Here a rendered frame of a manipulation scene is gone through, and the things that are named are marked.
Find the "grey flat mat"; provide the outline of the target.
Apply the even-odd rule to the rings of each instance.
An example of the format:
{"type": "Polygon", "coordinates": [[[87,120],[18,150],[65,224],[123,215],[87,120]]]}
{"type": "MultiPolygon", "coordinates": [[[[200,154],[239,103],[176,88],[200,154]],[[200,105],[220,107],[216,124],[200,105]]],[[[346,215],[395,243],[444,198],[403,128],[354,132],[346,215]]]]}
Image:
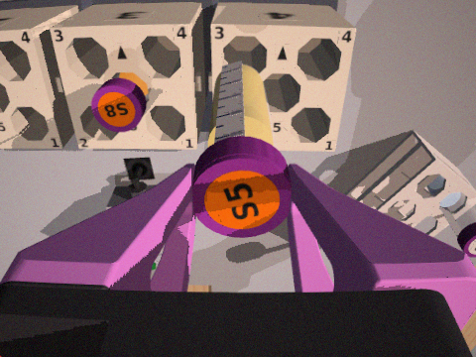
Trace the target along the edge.
{"type": "MultiPolygon", "coordinates": [[[[345,193],[412,130],[476,190],[476,0],[338,0],[356,28],[335,152],[280,151],[345,193]]],[[[0,149],[0,282],[19,251],[97,213],[128,186],[124,159],[150,157],[158,184],[196,150],[0,149]]],[[[228,237],[196,217],[189,285],[212,292],[295,293],[288,220],[228,237]]]]}

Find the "white button box with label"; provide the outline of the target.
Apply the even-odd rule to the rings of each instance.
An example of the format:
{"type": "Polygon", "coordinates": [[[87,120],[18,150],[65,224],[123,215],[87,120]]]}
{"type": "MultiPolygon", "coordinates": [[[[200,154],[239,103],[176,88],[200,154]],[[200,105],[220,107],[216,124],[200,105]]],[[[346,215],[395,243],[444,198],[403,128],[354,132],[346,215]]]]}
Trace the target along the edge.
{"type": "MultiPolygon", "coordinates": [[[[126,201],[129,198],[136,196],[156,185],[146,185],[143,181],[139,181],[139,179],[155,179],[150,157],[124,159],[124,162],[131,184],[129,186],[116,186],[106,206],[106,209],[126,201]]],[[[156,266],[158,266],[164,251],[164,247],[155,260],[152,270],[155,270],[156,266]]]]}

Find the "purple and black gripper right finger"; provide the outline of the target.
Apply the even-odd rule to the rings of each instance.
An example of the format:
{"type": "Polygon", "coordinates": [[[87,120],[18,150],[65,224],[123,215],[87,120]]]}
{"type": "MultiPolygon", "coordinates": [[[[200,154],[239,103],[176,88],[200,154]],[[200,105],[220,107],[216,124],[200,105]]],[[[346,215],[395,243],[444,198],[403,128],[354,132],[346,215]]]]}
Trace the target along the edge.
{"type": "Polygon", "coordinates": [[[338,192],[297,164],[288,168],[296,293],[434,290],[463,329],[476,310],[476,268],[465,252],[338,192]]]}

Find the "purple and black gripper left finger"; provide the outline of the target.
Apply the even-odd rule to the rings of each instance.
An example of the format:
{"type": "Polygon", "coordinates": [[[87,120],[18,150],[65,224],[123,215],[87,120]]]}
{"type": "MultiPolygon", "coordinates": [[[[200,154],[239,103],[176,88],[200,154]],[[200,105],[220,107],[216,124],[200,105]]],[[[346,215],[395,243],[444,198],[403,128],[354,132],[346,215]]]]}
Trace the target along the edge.
{"type": "Polygon", "coordinates": [[[195,164],[186,164],[149,190],[19,251],[0,285],[21,281],[187,292],[196,219],[194,170],[195,164]]]}

